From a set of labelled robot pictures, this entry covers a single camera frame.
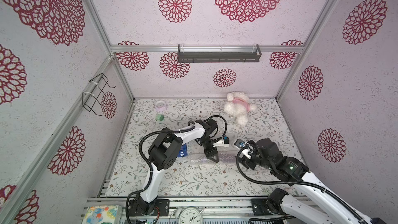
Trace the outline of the purple glass bottle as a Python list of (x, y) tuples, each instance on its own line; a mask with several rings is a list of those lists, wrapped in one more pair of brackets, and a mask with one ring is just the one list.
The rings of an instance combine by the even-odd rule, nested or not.
[[(219, 153), (218, 163), (232, 163), (235, 162), (236, 153)], [(191, 157), (192, 163), (214, 164), (216, 162), (208, 159), (203, 153), (195, 154)]]

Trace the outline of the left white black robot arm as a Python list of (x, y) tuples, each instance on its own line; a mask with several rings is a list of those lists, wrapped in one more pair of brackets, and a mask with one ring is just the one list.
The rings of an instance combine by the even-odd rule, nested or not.
[(196, 141), (204, 149), (205, 157), (215, 163), (219, 162), (217, 143), (229, 145), (226, 135), (227, 121), (220, 115), (212, 115), (205, 120), (189, 121), (188, 126), (179, 130), (163, 128), (145, 135), (138, 145), (140, 156), (149, 167), (142, 189), (127, 196), (125, 215), (128, 223), (130, 217), (161, 216), (157, 207), (158, 191), (167, 170), (176, 162), (181, 147), (190, 141)]

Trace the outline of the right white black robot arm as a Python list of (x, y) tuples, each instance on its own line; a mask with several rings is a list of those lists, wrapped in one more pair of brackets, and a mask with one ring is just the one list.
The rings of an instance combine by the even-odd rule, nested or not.
[[(249, 182), (258, 185), (276, 185), (277, 188), (266, 198), (263, 206), (274, 221), (299, 219), (307, 224), (382, 224), (379, 217), (369, 217), (358, 211), (330, 190), (310, 169), (294, 157), (287, 157), (270, 139), (257, 142), (237, 140), (239, 149), (236, 166), (239, 173)], [(250, 178), (243, 168), (260, 166), (269, 169), (276, 181), (260, 181)], [(315, 209), (300, 203), (295, 197), (279, 188), (281, 185), (294, 187), (309, 197), (319, 207)]]

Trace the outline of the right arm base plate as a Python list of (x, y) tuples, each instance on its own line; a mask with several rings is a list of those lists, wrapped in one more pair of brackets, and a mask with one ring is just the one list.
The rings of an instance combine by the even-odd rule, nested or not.
[(255, 216), (287, 215), (281, 207), (281, 201), (271, 198), (251, 199), (251, 206)]

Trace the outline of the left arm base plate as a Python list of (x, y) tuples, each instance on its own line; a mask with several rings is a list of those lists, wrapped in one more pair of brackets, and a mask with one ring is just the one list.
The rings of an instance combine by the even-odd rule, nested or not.
[(168, 216), (169, 210), (169, 199), (155, 199), (150, 203), (147, 203), (142, 199), (135, 199), (130, 200), (127, 206), (127, 213), (129, 217)]

